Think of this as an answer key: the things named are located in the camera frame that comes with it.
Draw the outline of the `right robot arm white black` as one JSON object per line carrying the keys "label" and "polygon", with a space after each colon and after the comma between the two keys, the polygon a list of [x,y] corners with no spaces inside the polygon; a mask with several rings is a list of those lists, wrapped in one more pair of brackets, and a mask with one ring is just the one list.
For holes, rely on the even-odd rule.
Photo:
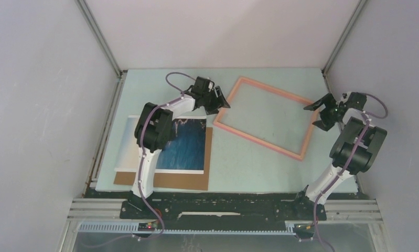
{"label": "right robot arm white black", "polygon": [[320,119],[313,122],[314,126],[329,131],[342,123],[343,129],[330,150],[331,164],[316,181],[297,194],[292,213],[298,219],[306,219],[312,213],[317,215],[342,182],[367,172],[388,134],[372,123],[373,119],[385,119],[389,114],[386,105],[374,95],[346,92],[336,100],[328,93],[304,109],[314,111],[318,108],[322,110]]}

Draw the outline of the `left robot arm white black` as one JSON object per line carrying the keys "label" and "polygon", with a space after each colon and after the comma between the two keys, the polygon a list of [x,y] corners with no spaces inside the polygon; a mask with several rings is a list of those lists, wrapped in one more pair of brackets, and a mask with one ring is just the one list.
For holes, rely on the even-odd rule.
{"label": "left robot arm white black", "polygon": [[179,97],[164,104],[146,103],[134,130],[138,146],[138,170],[127,201],[133,213],[142,219],[148,218],[153,211],[148,198],[154,191],[159,155],[173,139],[174,120],[201,107],[206,115],[218,114],[221,109],[230,108],[221,88],[213,80],[197,76],[192,78],[193,84],[187,89],[180,89],[169,81],[171,75],[172,72],[168,73],[165,81],[180,92]]}

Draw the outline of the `landscape photo print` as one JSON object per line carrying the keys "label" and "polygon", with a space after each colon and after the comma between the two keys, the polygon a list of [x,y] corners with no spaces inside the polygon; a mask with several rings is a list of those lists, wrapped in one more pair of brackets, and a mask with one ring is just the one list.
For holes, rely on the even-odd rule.
{"label": "landscape photo print", "polygon": [[[138,170],[138,145],[134,131],[139,116],[127,118],[114,171],[136,172]],[[156,173],[203,174],[205,163],[207,117],[181,116],[173,121],[173,140],[161,151]]]}

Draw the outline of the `brown backing board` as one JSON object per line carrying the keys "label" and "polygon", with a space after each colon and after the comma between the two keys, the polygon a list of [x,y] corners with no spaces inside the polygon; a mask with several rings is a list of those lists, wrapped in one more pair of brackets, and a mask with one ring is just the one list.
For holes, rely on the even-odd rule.
{"label": "brown backing board", "polygon": [[[155,173],[154,186],[161,188],[206,191],[209,184],[213,128],[206,129],[205,163],[203,174],[166,174]],[[136,172],[116,172],[113,184],[131,187],[135,182]]]}

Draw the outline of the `small circuit board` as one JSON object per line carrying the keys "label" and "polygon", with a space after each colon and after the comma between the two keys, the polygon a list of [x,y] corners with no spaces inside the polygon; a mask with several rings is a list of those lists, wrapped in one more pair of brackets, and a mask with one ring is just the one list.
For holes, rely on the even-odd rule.
{"label": "small circuit board", "polygon": [[139,232],[153,232],[157,229],[157,223],[139,223],[137,230]]}

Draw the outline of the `right corner metal post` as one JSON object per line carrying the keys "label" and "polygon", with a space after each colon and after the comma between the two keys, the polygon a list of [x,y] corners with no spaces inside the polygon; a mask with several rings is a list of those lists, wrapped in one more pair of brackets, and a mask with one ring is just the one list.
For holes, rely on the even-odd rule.
{"label": "right corner metal post", "polygon": [[330,72],[333,64],[335,63],[336,58],[338,57],[339,53],[341,52],[347,38],[349,37],[350,33],[352,32],[356,22],[358,21],[361,13],[363,12],[364,8],[366,7],[368,0],[359,0],[356,7],[354,8],[349,20],[347,21],[336,45],[334,46],[330,56],[328,57],[323,69],[322,74],[324,77],[328,75]]}

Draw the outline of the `corner metal post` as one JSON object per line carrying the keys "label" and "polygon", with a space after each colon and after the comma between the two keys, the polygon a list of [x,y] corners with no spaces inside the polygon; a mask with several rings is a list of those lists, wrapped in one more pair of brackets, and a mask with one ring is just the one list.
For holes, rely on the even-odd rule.
{"label": "corner metal post", "polygon": [[330,72],[333,64],[335,63],[336,58],[338,57],[339,53],[341,52],[347,38],[349,37],[350,33],[352,32],[356,22],[358,21],[361,13],[363,12],[364,8],[366,7],[368,0],[359,0],[356,7],[354,8],[349,20],[347,21],[336,45],[334,46],[330,56],[328,57],[323,69],[322,74],[324,77],[328,75]]}
{"label": "corner metal post", "polygon": [[82,14],[86,24],[88,25],[89,29],[92,32],[95,40],[97,41],[99,47],[103,51],[107,61],[111,65],[113,71],[116,73],[117,77],[120,78],[122,76],[123,70],[118,65],[101,29],[96,21],[94,14],[85,0],[75,0],[74,1],[79,8],[80,13]]}

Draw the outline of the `aluminium frame rails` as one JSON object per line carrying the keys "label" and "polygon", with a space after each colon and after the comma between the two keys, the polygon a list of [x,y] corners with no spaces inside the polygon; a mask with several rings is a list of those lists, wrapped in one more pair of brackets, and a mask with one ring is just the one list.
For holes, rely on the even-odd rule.
{"label": "aluminium frame rails", "polygon": [[[124,201],[122,199],[76,198],[72,201],[58,251],[73,251],[77,237],[77,228],[82,222],[124,222],[149,223],[148,219],[121,219],[120,211]],[[368,226],[371,241],[375,251],[391,251],[386,238],[385,226],[379,207],[374,199],[345,200],[332,199],[324,206],[327,219],[320,224],[365,224]],[[303,225],[311,223],[289,223],[286,227],[294,226],[296,233]]]}

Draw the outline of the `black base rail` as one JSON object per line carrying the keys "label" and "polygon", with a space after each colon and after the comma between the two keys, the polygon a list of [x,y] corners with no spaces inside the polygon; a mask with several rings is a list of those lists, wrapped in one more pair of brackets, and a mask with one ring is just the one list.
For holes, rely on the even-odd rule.
{"label": "black base rail", "polygon": [[146,202],[129,196],[121,219],[163,220],[166,230],[191,232],[280,232],[289,223],[325,221],[324,206],[302,193],[154,192]]}

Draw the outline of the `left corner metal post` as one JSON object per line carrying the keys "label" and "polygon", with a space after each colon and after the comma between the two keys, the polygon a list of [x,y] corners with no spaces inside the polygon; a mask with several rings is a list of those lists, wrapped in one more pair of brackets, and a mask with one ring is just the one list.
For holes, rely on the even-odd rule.
{"label": "left corner metal post", "polygon": [[74,1],[79,8],[80,13],[82,14],[86,24],[88,25],[89,29],[92,32],[95,40],[97,41],[99,47],[103,51],[107,61],[111,65],[113,71],[116,73],[117,77],[120,78],[122,76],[123,70],[118,65],[101,29],[96,21],[94,14],[85,0],[75,0]]}

